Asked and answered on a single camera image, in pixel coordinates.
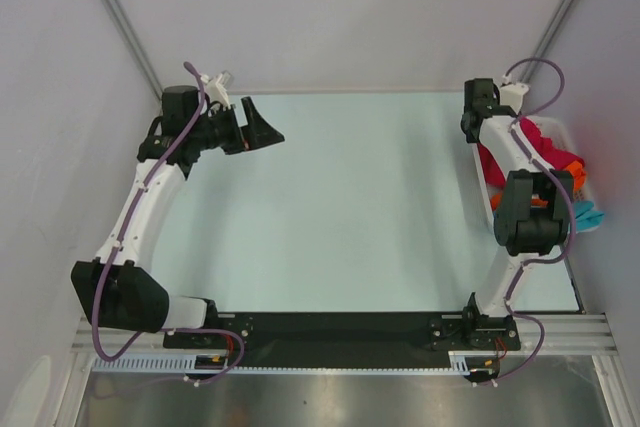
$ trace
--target plastic container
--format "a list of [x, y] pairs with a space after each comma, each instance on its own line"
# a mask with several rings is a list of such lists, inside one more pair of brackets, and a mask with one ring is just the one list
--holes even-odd
[[[531, 116], [528, 117], [528, 119], [538, 126], [544, 137], [549, 137], [551, 139], [555, 147], [562, 150], [568, 150], [569, 152], [576, 152], [575, 145], [571, 141], [571, 138], [567, 133], [567, 129], [565, 129], [564, 125], [562, 125], [560, 121], [550, 117], [537, 116]], [[480, 193], [482, 196], [482, 204], [484, 206], [487, 227], [493, 233], [493, 211], [491, 210], [490, 199], [499, 192], [499, 189], [488, 185], [485, 182], [482, 164], [480, 163], [480, 155], [478, 154], [478, 146], [476, 144], [472, 144], [471, 149], [473, 150], [473, 160], [476, 164], [476, 173], [480, 182]], [[589, 188], [588, 176], [587, 181], [584, 183], [582, 188], [577, 192], [574, 192], [573, 199], [574, 201], [590, 200], [595, 204], [595, 200], [591, 194], [591, 189]]]

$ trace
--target red cloth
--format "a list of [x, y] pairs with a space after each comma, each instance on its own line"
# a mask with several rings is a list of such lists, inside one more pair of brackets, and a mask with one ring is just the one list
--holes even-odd
[[[571, 162], [578, 161], [584, 167], [584, 160], [571, 152], [566, 150], [556, 149], [548, 137], [543, 137], [540, 129], [529, 119], [522, 119], [520, 122], [522, 132], [527, 136], [529, 142], [534, 149], [540, 154], [540, 156], [553, 165], [556, 170], [563, 170]], [[500, 171], [498, 163], [491, 155], [491, 152], [481, 144], [478, 144], [478, 153], [480, 154], [480, 162], [482, 163], [482, 171], [484, 172], [484, 179], [489, 185], [504, 189], [506, 182], [504, 174]]]

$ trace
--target orange cloth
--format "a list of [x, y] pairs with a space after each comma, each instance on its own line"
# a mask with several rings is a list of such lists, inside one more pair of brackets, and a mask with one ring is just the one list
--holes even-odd
[[[571, 176], [573, 177], [573, 192], [579, 191], [587, 180], [587, 171], [584, 170], [584, 166], [578, 160], [571, 162], [567, 165], [563, 170], [569, 171]], [[502, 201], [502, 192], [498, 192], [496, 195], [491, 197], [491, 210], [495, 211], [500, 202]], [[545, 207], [547, 202], [545, 200], [540, 199], [531, 199], [531, 205], [535, 205], [537, 207]]]

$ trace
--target white table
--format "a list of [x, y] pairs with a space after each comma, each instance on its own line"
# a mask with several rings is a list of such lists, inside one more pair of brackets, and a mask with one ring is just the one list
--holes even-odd
[[[459, 127], [461, 93], [254, 101], [286, 142], [203, 154], [154, 253], [165, 288], [220, 311], [466, 304], [498, 246]], [[577, 310], [565, 266], [536, 267], [516, 307]]]

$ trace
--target blue cloth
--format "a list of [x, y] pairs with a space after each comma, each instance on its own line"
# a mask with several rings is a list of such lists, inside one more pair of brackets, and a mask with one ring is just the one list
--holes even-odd
[[594, 203], [589, 200], [581, 200], [573, 203], [576, 213], [576, 230], [584, 232], [598, 227], [604, 219], [604, 213], [593, 210]]

